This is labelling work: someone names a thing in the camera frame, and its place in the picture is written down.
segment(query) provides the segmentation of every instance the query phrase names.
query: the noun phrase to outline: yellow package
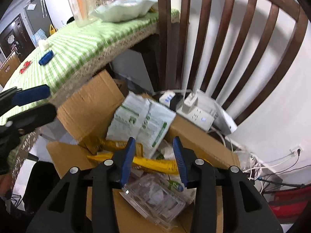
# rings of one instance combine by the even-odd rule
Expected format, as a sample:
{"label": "yellow package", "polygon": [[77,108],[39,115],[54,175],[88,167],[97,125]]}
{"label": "yellow package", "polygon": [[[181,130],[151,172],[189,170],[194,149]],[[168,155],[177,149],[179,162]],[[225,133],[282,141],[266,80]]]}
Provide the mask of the yellow package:
{"label": "yellow package", "polygon": [[[103,162],[106,159],[111,159],[113,153],[101,153],[96,156],[87,156],[89,159],[93,159],[99,162]],[[145,172],[160,172],[165,174],[179,174],[177,163],[175,160],[164,159],[148,159],[143,157],[134,157],[132,166],[137,170],[143,170]]]}
{"label": "yellow package", "polygon": [[[95,136],[87,136],[80,142],[80,145],[86,147],[92,154],[96,154],[98,151],[115,152],[124,149],[127,143],[127,141],[112,141]],[[143,145],[136,142],[136,156],[143,157],[143,155]]]}

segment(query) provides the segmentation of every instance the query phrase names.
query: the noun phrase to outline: green checkered tablecloth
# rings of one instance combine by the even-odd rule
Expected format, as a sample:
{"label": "green checkered tablecloth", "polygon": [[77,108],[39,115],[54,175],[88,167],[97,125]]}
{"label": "green checkered tablecloth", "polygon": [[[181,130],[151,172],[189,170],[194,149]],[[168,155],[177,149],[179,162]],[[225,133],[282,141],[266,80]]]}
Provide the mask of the green checkered tablecloth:
{"label": "green checkered tablecloth", "polygon": [[[172,22],[178,21],[179,11],[172,10]],[[78,28],[75,22],[64,26],[47,40],[49,50],[54,52],[53,59],[46,66],[40,66],[38,61],[47,51],[36,48],[24,61],[31,60],[32,64],[20,74],[19,71],[24,65],[22,62],[3,89],[29,89],[47,84],[51,89],[51,97],[13,108],[0,117],[0,125],[4,125],[8,117],[47,101],[59,107],[66,98],[87,82],[94,72],[126,49],[155,34],[157,22],[158,13],[147,13],[142,18],[123,23],[103,23],[98,20],[82,28]],[[30,150],[35,137],[28,137],[28,140],[29,145],[24,145],[24,151]],[[16,164],[18,157],[18,150],[12,152],[8,160],[11,166]],[[17,177],[20,166],[15,168],[13,178]]]}

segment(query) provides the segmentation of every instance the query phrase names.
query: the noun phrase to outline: silver screw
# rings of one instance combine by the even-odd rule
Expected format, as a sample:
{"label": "silver screw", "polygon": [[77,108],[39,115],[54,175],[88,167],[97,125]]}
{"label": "silver screw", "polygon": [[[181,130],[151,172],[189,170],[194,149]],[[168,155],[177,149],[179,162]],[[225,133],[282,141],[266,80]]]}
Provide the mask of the silver screw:
{"label": "silver screw", "polygon": [[198,158],[198,159],[195,160],[195,163],[196,163],[197,165],[203,165],[203,164],[204,164],[204,160]]}
{"label": "silver screw", "polygon": [[69,170],[69,172],[70,173],[72,173],[72,174],[75,174],[75,173],[77,173],[78,172],[78,168],[77,167],[72,167],[70,170]]}
{"label": "silver screw", "polygon": [[18,129],[18,133],[21,135],[25,135],[25,130],[24,129]]}
{"label": "silver screw", "polygon": [[111,159],[107,159],[107,160],[104,162],[105,166],[111,166],[113,163],[114,163],[114,162],[113,162],[113,160],[111,160]]}
{"label": "silver screw", "polygon": [[13,122],[12,122],[12,121],[7,121],[7,123],[5,124],[5,127],[11,127],[11,126],[12,126],[12,124],[13,124]]}
{"label": "silver screw", "polygon": [[237,166],[232,166],[230,170],[231,172],[237,173],[239,171],[239,168]]}

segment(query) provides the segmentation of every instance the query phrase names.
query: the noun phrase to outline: glass jar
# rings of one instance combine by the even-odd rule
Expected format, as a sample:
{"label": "glass jar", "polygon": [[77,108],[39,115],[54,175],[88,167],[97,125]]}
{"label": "glass jar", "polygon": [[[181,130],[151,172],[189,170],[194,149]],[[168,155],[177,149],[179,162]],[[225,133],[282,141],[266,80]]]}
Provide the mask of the glass jar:
{"label": "glass jar", "polygon": [[90,12],[96,9],[94,0],[68,0],[73,17],[78,27],[83,27],[94,21],[96,18],[90,16]]}

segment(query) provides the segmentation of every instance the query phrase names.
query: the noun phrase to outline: refrigerator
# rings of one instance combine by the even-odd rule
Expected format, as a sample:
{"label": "refrigerator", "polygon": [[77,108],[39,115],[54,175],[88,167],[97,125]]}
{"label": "refrigerator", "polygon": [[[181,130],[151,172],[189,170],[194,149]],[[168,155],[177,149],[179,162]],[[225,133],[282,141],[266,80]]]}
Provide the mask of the refrigerator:
{"label": "refrigerator", "polygon": [[30,0],[30,3],[24,7],[24,13],[32,34],[35,34],[39,29],[42,29],[45,32],[46,37],[50,36],[50,25],[53,25],[53,23],[47,8],[46,12],[43,9],[43,17],[41,0]]}

